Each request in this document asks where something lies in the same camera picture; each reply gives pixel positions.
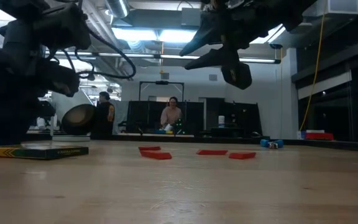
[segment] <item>person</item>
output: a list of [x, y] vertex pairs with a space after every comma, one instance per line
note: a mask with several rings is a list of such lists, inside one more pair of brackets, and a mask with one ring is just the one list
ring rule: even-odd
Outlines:
[[177, 107], [178, 98], [171, 97], [168, 102], [168, 106], [161, 113], [161, 125], [165, 129], [168, 124], [173, 125], [179, 119], [181, 119], [181, 109]]
[[109, 102], [108, 92], [99, 93], [98, 107], [96, 110], [96, 123], [92, 130], [94, 136], [112, 135], [112, 125], [114, 123], [114, 106]]

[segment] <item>wooden table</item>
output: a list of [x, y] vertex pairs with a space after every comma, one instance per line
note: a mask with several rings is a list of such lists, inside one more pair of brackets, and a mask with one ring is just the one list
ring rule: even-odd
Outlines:
[[[0, 223], [358, 223], [358, 152], [313, 147], [92, 141], [90, 155], [0, 158]], [[255, 159], [198, 149], [257, 152]]]

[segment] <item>red block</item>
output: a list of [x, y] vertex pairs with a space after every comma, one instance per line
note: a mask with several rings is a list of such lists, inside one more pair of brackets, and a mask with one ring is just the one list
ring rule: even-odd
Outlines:
[[143, 157], [148, 157], [148, 158], [152, 158], [152, 159], [172, 159], [172, 156], [169, 152], [141, 151], [140, 154]]
[[140, 151], [158, 151], [161, 150], [160, 146], [139, 146]]
[[199, 155], [213, 155], [213, 156], [223, 156], [226, 155], [227, 150], [205, 150], [200, 149], [197, 154]]
[[334, 135], [331, 133], [306, 133], [305, 139], [310, 140], [334, 140]]
[[233, 152], [230, 153], [230, 159], [251, 159], [256, 156], [256, 152]]

